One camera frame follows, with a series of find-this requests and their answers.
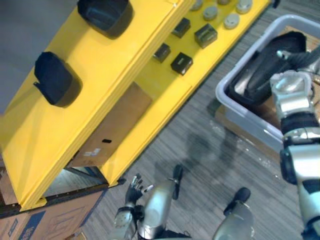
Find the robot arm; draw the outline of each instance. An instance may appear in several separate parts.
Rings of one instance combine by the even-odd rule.
[[[311,100],[312,78],[320,74],[319,52],[320,47],[304,56],[278,52],[298,71],[275,74],[270,80],[283,133],[282,177],[297,185],[304,239],[320,238],[320,126]]]
[[[118,209],[109,240],[131,240],[137,231],[136,202],[142,194],[141,176],[137,174],[125,194],[125,205]]]

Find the yellow shelf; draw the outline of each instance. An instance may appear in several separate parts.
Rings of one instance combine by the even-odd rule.
[[[22,211],[46,203],[43,193],[192,4],[192,0],[130,2],[133,20],[116,40],[89,27],[75,9],[47,47],[82,81],[70,106],[50,105],[33,86],[32,69],[1,118],[2,155]]]
[[[162,63],[153,58],[150,59],[136,77],[134,81],[153,98],[153,104],[116,152],[100,167],[111,186],[117,184],[117,180],[125,170],[270,4],[270,1],[254,0],[250,12],[240,15],[239,25],[235,29],[229,30],[224,27],[223,20],[228,14],[236,12],[236,3],[237,0],[231,0],[228,5],[219,5],[217,18],[209,22],[203,19],[202,13],[206,7],[213,5],[212,0],[205,0],[202,8],[198,11],[189,11],[185,17],[190,20],[191,28],[182,38],[170,34],[164,41],[171,48],[170,55]],[[195,42],[194,32],[207,23],[210,23],[217,30],[218,39],[202,49]],[[170,66],[179,52],[183,52],[193,59],[193,65],[184,76],[173,71]]]

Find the cardboard box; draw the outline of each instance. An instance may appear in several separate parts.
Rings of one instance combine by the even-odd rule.
[[[320,85],[318,85],[317,83],[314,83],[313,86],[314,86],[314,98],[313,98],[314,110],[315,110],[315,115],[318,119],[318,122],[320,123]]]
[[[151,102],[152,99],[133,82],[67,166],[103,165]]]
[[[56,205],[0,219],[0,239],[65,239],[86,222],[104,193],[104,191],[99,191]]]
[[[263,104],[248,109],[260,118],[280,129],[280,122],[277,117],[276,106],[273,97],[269,97]]]

